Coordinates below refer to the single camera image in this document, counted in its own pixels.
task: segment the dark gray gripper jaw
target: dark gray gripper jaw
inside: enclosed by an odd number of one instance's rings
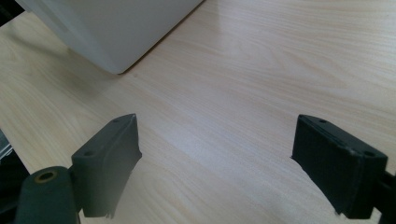
[[[26,178],[16,224],[76,224],[113,217],[128,178],[142,158],[136,115],[111,120],[72,156],[73,165],[49,167]]]
[[[396,181],[382,152],[327,120],[300,115],[291,157],[338,214],[365,219],[376,207],[383,223],[396,222]]]

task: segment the light wood grain surface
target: light wood grain surface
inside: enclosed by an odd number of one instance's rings
[[[34,172],[136,113],[143,158],[116,217],[83,223],[376,223],[337,216],[290,155],[308,114],[394,174],[395,71],[392,0],[206,0],[123,76],[23,13],[0,28],[0,128]]]

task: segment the white object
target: white object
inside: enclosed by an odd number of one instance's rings
[[[120,74],[202,0],[17,0],[71,49]]]

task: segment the screw hole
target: screw hole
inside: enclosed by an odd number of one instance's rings
[[[373,156],[375,156],[375,154],[374,154],[373,152],[370,152],[370,151],[364,151],[363,153],[364,153],[364,155],[366,155],[366,156],[368,156],[368,157],[373,157]]]
[[[84,152],[84,156],[93,156],[95,154],[94,151],[86,151]]]
[[[56,171],[47,171],[46,173],[37,175],[35,177],[35,182],[38,184],[44,184],[51,181],[53,178],[56,177],[56,175],[57,175]]]

